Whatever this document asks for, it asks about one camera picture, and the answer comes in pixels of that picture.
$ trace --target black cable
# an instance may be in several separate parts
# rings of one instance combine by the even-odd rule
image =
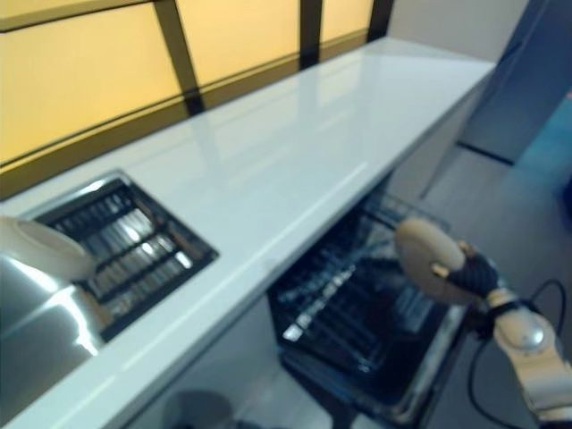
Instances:
[[[556,327],[556,333],[560,335],[562,332],[562,328],[564,327],[564,320],[566,319],[567,299],[568,299],[566,288],[564,287],[564,285],[556,279],[549,279],[534,291],[534,293],[530,297],[530,301],[534,303],[540,297],[540,295],[552,285],[559,290],[561,296],[560,313],[559,313],[558,324]],[[506,427],[508,429],[523,429],[520,426],[516,426],[511,423],[505,422],[504,420],[501,420],[500,418],[492,415],[486,409],[484,409],[483,406],[479,404],[478,400],[476,399],[476,394],[475,394],[476,368],[479,358],[481,357],[481,355],[483,355],[484,348],[490,342],[491,342],[490,338],[486,341],[481,342],[475,354],[473,355],[473,359],[471,360],[471,366],[469,367],[468,378],[467,378],[467,394],[469,401],[471,402],[471,405],[476,409],[476,411],[490,422],[493,422],[496,425],[502,427]]]
[[[476,350],[475,354],[473,355],[473,360],[471,360],[471,366],[468,370],[468,378],[467,378],[467,393],[468,399],[471,402],[471,405],[475,407],[476,411],[486,418],[487,420],[495,423],[496,425],[506,427],[508,429],[523,429],[520,426],[513,425],[511,423],[505,422],[504,420],[499,419],[496,416],[493,416],[489,413],[486,409],[483,408],[481,404],[479,404],[478,400],[476,399],[475,394],[475,374],[476,374],[476,364],[478,363],[479,357],[483,354],[484,348],[491,342],[491,340],[485,340],[479,344],[479,348]]]
[[[550,286],[555,286],[556,289],[560,292],[560,315],[558,323],[556,325],[556,333],[560,335],[562,333],[562,328],[564,327],[564,321],[566,319],[566,310],[567,310],[566,305],[568,300],[566,288],[564,287],[564,285],[556,279],[549,279],[543,284],[541,284],[538,287],[538,289],[534,291],[534,293],[530,297],[530,300],[532,302],[535,302],[538,299],[538,297],[540,297],[540,295]]]

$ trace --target white countertop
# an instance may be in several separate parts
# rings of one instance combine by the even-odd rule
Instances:
[[[4,202],[120,168],[221,254],[6,427],[125,424],[493,67],[384,38]]]

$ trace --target dishwasher rack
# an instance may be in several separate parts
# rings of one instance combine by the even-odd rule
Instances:
[[[374,191],[269,291],[282,360],[330,390],[345,391],[353,402],[369,404],[365,412],[376,409],[368,414],[377,416],[406,408],[428,354],[439,349],[441,356],[452,341],[441,338],[442,345],[434,345],[450,308],[425,296],[400,268],[393,234],[410,216],[449,229]]]
[[[67,197],[36,217],[96,259],[80,286],[103,309],[106,341],[213,262],[218,253],[122,173]]]

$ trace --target dishwasher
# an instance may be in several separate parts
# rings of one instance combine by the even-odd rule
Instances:
[[[336,428],[358,412],[419,427],[454,358],[464,310],[418,291],[397,260],[393,233],[410,216],[449,229],[380,186],[268,292],[282,364],[318,401],[334,401]]]

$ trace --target yellow glass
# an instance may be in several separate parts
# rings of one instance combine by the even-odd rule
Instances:
[[[320,43],[366,29],[373,0],[324,0]]]
[[[181,92],[152,4],[2,36],[2,162]]]
[[[177,0],[199,86],[299,50],[298,0]]]

